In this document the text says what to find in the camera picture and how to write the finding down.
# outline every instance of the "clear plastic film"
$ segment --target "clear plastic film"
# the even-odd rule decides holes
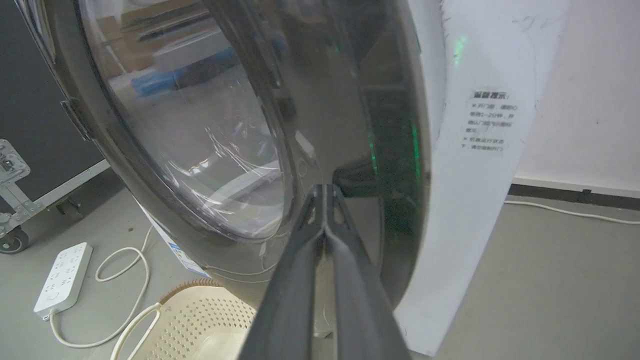
[[[198,2],[88,0],[92,51],[124,120],[164,180],[239,240],[274,235],[278,153],[243,66]]]

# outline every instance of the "warning sticker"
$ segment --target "warning sticker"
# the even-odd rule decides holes
[[[502,154],[509,147],[518,105],[507,91],[476,89],[467,101],[460,145],[478,153]]]

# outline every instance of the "power cord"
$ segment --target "power cord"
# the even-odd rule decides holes
[[[585,213],[576,213],[576,212],[574,212],[574,211],[562,210],[562,209],[553,208],[553,207],[551,207],[551,206],[538,204],[537,202],[506,200],[504,203],[505,203],[505,204],[511,204],[511,205],[526,205],[526,206],[534,206],[534,207],[536,207],[536,208],[547,209],[547,210],[551,210],[551,211],[555,211],[555,212],[563,213],[563,214],[567,214],[567,215],[574,215],[574,216],[576,216],[576,217],[583,217],[583,218],[596,218],[596,219],[600,219],[600,220],[605,220],[605,221],[610,221],[610,222],[616,222],[616,223],[618,223],[618,224],[640,225],[640,221],[620,220],[620,219],[617,219],[617,218],[603,217],[603,216],[601,216],[601,215],[585,214]]]
[[[95,271],[95,280],[97,282],[105,282],[105,281],[109,281],[109,280],[113,280],[116,277],[124,274],[128,269],[130,269],[133,265],[135,265],[138,260],[142,259],[142,262],[145,264],[145,271],[146,271],[146,275],[145,275],[145,283],[142,285],[142,289],[140,290],[140,295],[138,295],[138,299],[136,300],[136,303],[133,305],[133,308],[131,309],[131,313],[129,314],[129,317],[127,317],[127,319],[124,321],[124,323],[111,335],[109,335],[107,338],[100,340],[100,341],[96,341],[95,343],[90,343],[90,344],[74,344],[74,343],[70,343],[67,340],[64,340],[62,338],[62,336],[60,335],[60,333],[57,330],[57,326],[56,326],[56,322],[55,322],[55,318],[56,318],[56,313],[55,312],[51,312],[49,313],[49,321],[51,322],[51,331],[53,331],[54,336],[56,337],[56,339],[58,339],[58,341],[60,341],[60,343],[62,343],[62,345],[66,345],[68,347],[72,347],[72,348],[91,348],[91,347],[96,347],[99,345],[102,345],[108,341],[110,341],[111,339],[115,338],[116,336],[118,336],[118,334],[120,334],[129,324],[129,322],[131,322],[131,320],[134,318],[135,314],[136,314],[136,309],[138,308],[138,305],[140,304],[140,300],[142,299],[142,295],[144,295],[145,291],[147,290],[147,286],[149,285],[149,264],[147,263],[147,259],[145,258],[145,256],[142,254],[143,251],[145,251],[145,247],[147,246],[147,241],[149,240],[149,236],[151,235],[151,230],[153,230],[153,226],[149,227],[149,230],[147,231],[147,235],[145,236],[145,241],[142,243],[142,248],[140,250],[138,250],[135,247],[123,247],[122,249],[112,253],[111,255],[109,255],[103,262],[102,264],[100,264],[100,266],[98,266],[98,269]],[[100,277],[100,272],[102,271],[102,267],[109,261],[111,260],[114,256],[116,256],[117,254],[123,252],[123,251],[127,251],[127,250],[131,250],[131,251],[135,251],[138,253],[138,256],[136,256],[136,259],[129,264],[129,266],[125,267],[124,269],[122,269],[121,271],[119,271],[117,274],[106,277],[106,278],[101,278]]]

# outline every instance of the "beige plastic basket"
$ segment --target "beige plastic basket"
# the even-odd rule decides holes
[[[178,286],[142,311],[124,329],[111,359],[150,313],[156,317],[129,360],[233,360],[240,353],[255,310],[210,279]]]

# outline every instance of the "power strip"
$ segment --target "power strip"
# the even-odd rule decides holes
[[[46,321],[52,312],[59,313],[76,303],[92,251],[87,243],[80,243],[58,254],[33,308],[34,313]]]

